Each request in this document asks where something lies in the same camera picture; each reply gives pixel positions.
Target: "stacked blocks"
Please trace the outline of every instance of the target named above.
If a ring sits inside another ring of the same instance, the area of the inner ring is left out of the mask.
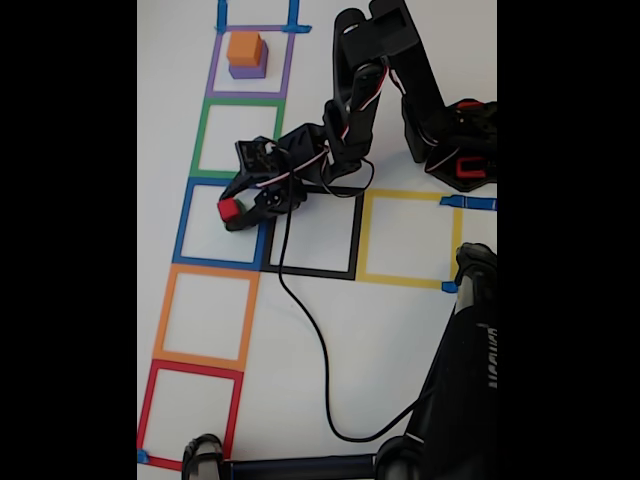
[[[236,80],[265,78],[269,49],[258,32],[231,32],[227,50],[229,73]]]

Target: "white wire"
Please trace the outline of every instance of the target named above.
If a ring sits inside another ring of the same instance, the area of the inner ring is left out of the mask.
[[[376,89],[375,93],[371,97],[369,97],[369,99],[367,99],[367,101],[364,102],[360,106],[360,108],[358,108],[358,110],[356,110],[357,112],[362,112],[369,105],[371,105],[371,102],[373,102],[376,98],[378,98],[380,96],[380,94],[382,93],[382,85],[384,84],[384,79],[387,76],[388,72],[389,72],[389,67],[385,66],[384,67],[384,72],[382,74],[382,78],[380,79],[380,84],[378,85],[378,88]],[[347,126],[344,129],[344,131],[342,132],[342,135],[340,135],[340,139],[342,141],[344,141],[344,139],[347,137],[348,134],[349,134],[349,124],[347,124]]]
[[[400,93],[402,93],[402,95],[406,95],[407,91],[404,89],[404,85],[402,85],[400,79],[396,76],[395,70],[389,70],[389,78],[391,78],[391,82],[396,86],[396,88],[400,90]],[[422,141],[427,145],[430,145],[432,147],[438,146],[438,141],[435,139],[428,139],[426,135],[422,133],[422,129],[420,127],[418,127],[418,135],[420,135]]]
[[[326,155],[328,152],[329,152],[329,149],[325,146],[322,149],[321,153],[319,153],[318,155],[313,157],[311,160],[308,160],[308,161],[304,162],[302,165],[294,168],[293,171],[297,172],[299,170],[302,170],[303,168],[308,167],[309,165],[311,165],[316,160],[319,160],[320,158],[322,158],[322,156]],[[271,180],[267,180],[266,182],[256,183],[256,187],[258,187],[258,188],[266,187],[267,185],[271,185],[273,183],[279,182],[280,180],[282,180],[284,178],[287,178],[288,176],[289,176],[289,172],[283,173],[282,175],[278,175],[276,178],[272,178]]]
[[[440,165],[442,165],[444,162],[446,162],[447,160],[449,160],[451,157],[453,157],[456,153],[458,153],[458,151],[460,150],[460,147],[456,148],[453,153],[451,155],[449,155],[448,157],[445,157],[444,160],[440,160],[438,163],[436,163],[433,167],[429,167],[425,170],[425,172],[432,172],[434,171],[436,168],[438,168]]]
[[[407,91],[404,89],[404,85],[402,85],[402,82],[400,81],[400,79],[396,76],[395,70],[389,70],[389,77],[391,77],[391,82],[396,87],[398,87],[398,90],[400,90],[400,93],[402,93],[403,95],[406,95]]]

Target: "wire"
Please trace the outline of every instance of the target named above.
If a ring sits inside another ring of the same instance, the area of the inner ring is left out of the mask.
[[[393,84],[396,86],[396,88],[398,90],[400,90],[400,93],[402,95],[406,95],[407,94],[407,92],[405,91],[404,87],[402,86],[402,83],[400,83],[400,79],[396,78],[396,71],[395,70],[389,70],[389,78],[391,79]]]
[[[307,168],[309,165],[311,165],[316,160],[319,160],[320,158],[322,158],[323,155],[326,155],[327,153],[329,153],[329,149],[327,147],[324,147],[322,152],[320,152],[318,155],[313,157],[311,160],[308,160],[308,161],[304,162],[302,165],[297,166],[296,168],[293,169],[293,171],[297,172],[299,170],[302,170],[303,168]],[[278,175],[276,178],[272,178],[271,180],[267,180],[266,182],[256,183],[256,187],[262,188],[262,187],[266,187],[267,185],[271,185],[273,183],[279,182],[280,180],[283,180],[283,179],[287,178],[290,173],[291,172],[289,171],[287,173],[283,173],[282,175]]]
[[[331,418],[331,404],[330,404],[330,392],[329,392],[329,387],[330,387],[329,371],[330,370],[329,370],[329,352],[327,350],[327,344],[324,341],[324,337],[322,336],[320,327],[318,327],[318,324],[313,319],[313,316],[311,316],[311,313],[309,313],[309,310],[307,310],[307,307],[305,307],[304,304],[300,301],[300,299],[296,297],[296,295],[289,289],[289,287],[287,287],[287,285],[284,283],[284,278],[282,277],[284,257],[287,252],[287,245],[289,244],[289,232],[291,230],[291,214],[293,212],[293,202],[292,202],[293,182],[294,182],[294,170],[290,169],[289,170],[289,207],[287,208],[287,222],[284,230],[284,239],[282,241],[282,251],[280,252],[280,262],[278,264],[278,280],[280,280],[280,285],[282,285],[282,288],[284,289],[284,291],[289,294],[289,296],[293,299],[293,301],[295,301],[298,304],[300,309],[307,316],[307,318],[309,319],[309,322],[311,322],[311,325],[316,331],[318,340],[320,341],[320,346],[322,347],[322,356],[324,357],[324,405],[325,405],[325,411],[327,414],[327,422],[329,423],[329,428],[331,429],[331,431],[336,437],[338,437],[340,440],[343,440],[345,442],[351,442],[351,443],[372,442],[382,437],[384,434],[386,434],[389,430],[395,427],[404,417],[406,417],[411,411],[413,411],[413,409],[415,409],[419,403],[429,398],[433,394],[434,389],[431,388],[426,392],[424,392],[423,394],[421,394],[417,398],[417,400],[415,400],[411,405],[409,405],[402,412],[400,412],[393,420],[391,420],[391,422],[389,422],[385,427],[383,427],[381,430],[379,430],[377,433],[374,433],[373,435],[370,435],[368,437],[362,437],[362,438],[348,437],[346,435],[341,434],[336,429],[333,423],[333,419]]]
[[[389,67],[387,67],[385,65],[384,67],[384,72],[382,73],[382,77],[380,77],[380,82],[378,83],[378,86],[376,87],[376,91],[374,92],[374,94],[369,97],[357,110],[356,112],[362,112],[365,108],[367,108],[369,105],[371,105],[371,102],[373,102],[376,98],[378,98],[380,96],[380,94],[382,93],[382,85],[384,84],[384,79],[387,76],[387,73],[389,73]],[[347,123],[344,126],[344,130],[342,131],[342,134],[340,134],[340,139],[342,141],[344,141],[345,137],[347,136],[347,134],[349,133],[349,124]]]
[[[369,186],[371,185],[371,182],[373,182],[373,176],[376,173],[376,167],[373,165],[373,162],[370,162],[366,158],[363,158],[362,161],[365,163],[368,163],[369,166],[371,167],[371,177],[369,177],[369,181],[364,187],[360,189],[358,193],[354,193],[353,195],[342,195],[340,193],[332,192],[329,186],[324,181],[324,169],[327,166],[327,159],[325,158],[324,162],[322,162],[322,169],[320,170],[320,181],[322,182],[322,186],[327,191],[327,193],[330,193],[334,197],[338,197],[338,198],[353,198],[353,197],[358,197],[362,195],[367,190],[367,188],[369,188]]]
[[[427,169],[425,169],[425,172],[432,172],[434,171],[436,168],[438,168],[440,165],[442,165],[444,162],[446,162],[447,160],[449,160],[451,157],[453,157],[456,153],[458,153],[460,151],[460,147],[456,148],[449,156],[445,157],[444,160],[440,160],[438,163],[436,163],[433,167],[429,167]]]

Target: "blue tape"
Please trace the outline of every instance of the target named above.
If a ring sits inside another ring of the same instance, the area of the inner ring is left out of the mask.
[[[311,25],[283,25],[280,30],[285,33],[309,33]]]
[[[498,211],[497,198],[483,197],[466,197],[464,195],[451,195],[450,197],[442,197],[440,205],[448,205],[456,208],[470,208],[472,210],[491,210]]]
[[[138,463],[149,463],[149,455],[141,448],[138,449]]]
[[[458,293],[456,282],[442,282],[442,291],[446,293]]]
[[[227,0],[218,0],[218,20],[216,30],[220,33],[227,31]]]
[[[311,25],[298,25],[298,13],[300,12],[300,0],[289,0],[289,18],[287,24],[281,27],[287,33],[309,33]]]

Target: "orange cube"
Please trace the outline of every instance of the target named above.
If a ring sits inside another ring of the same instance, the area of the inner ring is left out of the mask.
[[[227,58],[232,67],[257,67],[262,55],[262,39],[258,32],[231,32]]]

